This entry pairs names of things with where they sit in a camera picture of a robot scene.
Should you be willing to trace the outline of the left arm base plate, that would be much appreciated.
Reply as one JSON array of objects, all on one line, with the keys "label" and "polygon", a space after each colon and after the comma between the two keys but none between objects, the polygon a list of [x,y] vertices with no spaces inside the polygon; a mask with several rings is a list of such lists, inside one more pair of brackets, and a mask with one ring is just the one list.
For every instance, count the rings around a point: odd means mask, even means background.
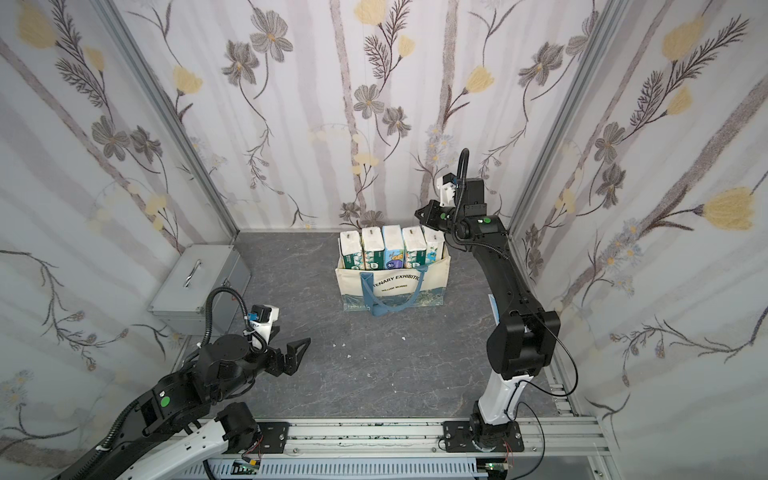
[{"label": "left arm base plate", "polygon": [[284,421],[258,422],[256,433],[243,455],[282,454],[289,428],[290,423]]}]

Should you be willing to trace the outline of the blue tissue pack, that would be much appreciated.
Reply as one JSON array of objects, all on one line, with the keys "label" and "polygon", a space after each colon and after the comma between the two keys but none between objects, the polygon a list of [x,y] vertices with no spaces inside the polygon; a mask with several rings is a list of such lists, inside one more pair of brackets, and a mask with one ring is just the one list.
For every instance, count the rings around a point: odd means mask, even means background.
[{"label": "blue tissue pack", "polygon": [[402,229],[399,225],[386,225],[382,228],[385,245],[384,267],[387,270],[401,269],[405,266],[405,246]]}]

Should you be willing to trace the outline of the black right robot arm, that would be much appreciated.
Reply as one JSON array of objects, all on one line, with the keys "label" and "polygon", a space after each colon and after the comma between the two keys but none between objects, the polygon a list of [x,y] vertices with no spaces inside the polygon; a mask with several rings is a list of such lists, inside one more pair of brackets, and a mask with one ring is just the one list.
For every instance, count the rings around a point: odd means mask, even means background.
[{"label": "black right robot arm", "polygon": [[442,177],[440,198],[415,212],[419,223],[440,231],[449,245],[473,255],[494,297],[498,323],[486,341],[492,374],[469,419],[472,442],[491,449],[514,436],[517,405],[527,386],[548,367],[561,320],[534,296],[511,253],[502,220],[488,213],[485,184],[467,176],[470,151],[462,149],[457,170]]}]

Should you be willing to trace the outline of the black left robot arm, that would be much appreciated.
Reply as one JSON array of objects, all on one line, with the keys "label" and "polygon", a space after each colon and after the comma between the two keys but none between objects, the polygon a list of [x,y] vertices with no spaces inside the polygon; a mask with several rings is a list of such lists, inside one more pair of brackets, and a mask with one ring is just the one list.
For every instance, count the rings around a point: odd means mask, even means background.
[{"label": "black left robot arm", "polygon": [[[235,297],[245,322],[241,335],[227,334],[211,340],[213,303],[217,295]],[[216,287],[204,307],[205,329],[200,347],[180,370],[171,373],[126,406],[106,436],[89,452],[58,475],[60,479],[115,479],[173,435],[197,426],[211,407],[248,391],[257,375],[275,377],[296,373],[309,338],[287,344],[287,351],[269,345],[251,325],[251,316],[242,296],[230,287]]]}]

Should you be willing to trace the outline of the cream canvas tote bag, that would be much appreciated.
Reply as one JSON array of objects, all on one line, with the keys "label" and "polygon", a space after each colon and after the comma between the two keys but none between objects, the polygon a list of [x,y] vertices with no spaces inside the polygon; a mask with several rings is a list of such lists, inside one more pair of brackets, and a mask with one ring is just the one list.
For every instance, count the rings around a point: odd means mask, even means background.
[{"label": "cream canvas tote bag", "polygon": [[412,307],[441,306],[450,262],[447,247],[441,260],[412,269],[352,270],[345,269],[340,259],[335,274],[343,309],[378,317]]}]

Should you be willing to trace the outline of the green barcode tissue pack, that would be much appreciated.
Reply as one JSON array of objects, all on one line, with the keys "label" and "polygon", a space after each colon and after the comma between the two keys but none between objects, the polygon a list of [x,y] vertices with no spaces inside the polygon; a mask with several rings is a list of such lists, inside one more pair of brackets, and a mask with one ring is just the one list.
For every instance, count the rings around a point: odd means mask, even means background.
[{"label": "green barcode tissue pack", "polygon": [[339,248],[343,267],[349,270],[364,270],[364,253],[361,236],[358,231],[341,232]]}]

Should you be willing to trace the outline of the elephant tissue pack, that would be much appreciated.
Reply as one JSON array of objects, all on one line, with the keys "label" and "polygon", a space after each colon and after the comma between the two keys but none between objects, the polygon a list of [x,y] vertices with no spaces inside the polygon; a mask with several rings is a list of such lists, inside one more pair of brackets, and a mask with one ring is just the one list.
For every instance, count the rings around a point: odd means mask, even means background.
[{"label": "elephant tissue pack", "polygon": [[415,269],[426,264],[426,241],[419,226],[407,227],[402,230],[405,249],[405,267]]},{"label": "elephant tissue pack", "polygon": [[380,227],[366,227],[361,232],[363,245],[363,260],[367,270],[382,270],[385,268],[384,253],[386,250]]},{"label": "elephant tissue pack", "polygon": [[430,265],[440,261],[444,253],[444,233],[427,226],[423,226],[422,231],[426,244],[425,264]]}]

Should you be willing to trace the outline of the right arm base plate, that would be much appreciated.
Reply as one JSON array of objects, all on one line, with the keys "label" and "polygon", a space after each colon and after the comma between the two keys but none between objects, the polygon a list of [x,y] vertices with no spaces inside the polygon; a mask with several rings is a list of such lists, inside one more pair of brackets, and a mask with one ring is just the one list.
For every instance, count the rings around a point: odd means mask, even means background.
[{"label": "right arm base plate", "polygon": [[523,452],[524,442],[517,422],[489,425],[481,420],[449,420],[442,423],[445,450],[448,453]]}]

